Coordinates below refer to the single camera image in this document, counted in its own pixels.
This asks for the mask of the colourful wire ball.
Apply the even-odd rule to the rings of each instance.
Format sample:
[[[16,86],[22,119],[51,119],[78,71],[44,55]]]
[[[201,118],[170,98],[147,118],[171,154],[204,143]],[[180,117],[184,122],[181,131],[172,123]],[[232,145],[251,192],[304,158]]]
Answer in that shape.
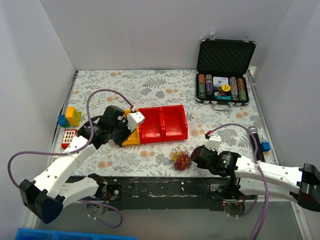
[[[171,153],[171,162],[177,171],[182,172],[190,168],[192,165],[191,155],[184,145],[179,144],[172,149]]]

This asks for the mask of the yellow plastic bin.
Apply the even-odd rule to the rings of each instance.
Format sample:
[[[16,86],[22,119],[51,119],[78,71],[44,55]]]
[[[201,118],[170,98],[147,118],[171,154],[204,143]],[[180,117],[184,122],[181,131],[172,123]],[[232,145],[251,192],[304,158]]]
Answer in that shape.
[[[123,146],[140,144],[139,126],[131,133],[127,140],[122,144]]]

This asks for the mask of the red double plastic bin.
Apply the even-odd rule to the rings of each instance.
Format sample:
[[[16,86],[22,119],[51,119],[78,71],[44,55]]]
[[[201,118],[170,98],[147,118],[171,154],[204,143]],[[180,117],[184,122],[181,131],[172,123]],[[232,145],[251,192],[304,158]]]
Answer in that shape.
[[[139,125],[141,144],[188,139],[188,123],[182,104],[139,108],[138,111],[145,117]]]

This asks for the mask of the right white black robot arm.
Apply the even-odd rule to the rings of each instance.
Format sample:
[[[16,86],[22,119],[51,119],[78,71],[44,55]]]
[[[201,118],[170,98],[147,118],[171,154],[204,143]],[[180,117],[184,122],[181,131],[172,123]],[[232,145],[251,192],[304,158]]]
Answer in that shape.
[[[216,200],[239,199],[244,196],[269,196],[297,203],[313,212],[320,210],[320,172],[312,164],[288,167],[254,160],[238,153],[218,153],[199,146],[191,160],[212,175],[227,178],[227,184],[211,192]]]

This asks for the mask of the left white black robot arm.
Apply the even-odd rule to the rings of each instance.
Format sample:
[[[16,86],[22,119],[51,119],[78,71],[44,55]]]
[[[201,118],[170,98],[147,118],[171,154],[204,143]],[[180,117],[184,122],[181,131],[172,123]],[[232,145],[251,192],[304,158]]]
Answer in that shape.
[[[91,134],[89,123],[86,122],[65,149],[64,156],[58,157],[33,180],[25,179],[19,184],[23,204],[43,223],[51,223],[63,208],[83,198],[105,198],[107,183],[96,173],[73,183],[67,180],[101,145],[110,140],[121,145],[128,139],[131,131],[125,111],[113,105],[108,106],[104,114],[98,116],[98,122],[93,124],[93,131],[92,142],[85,146]]]

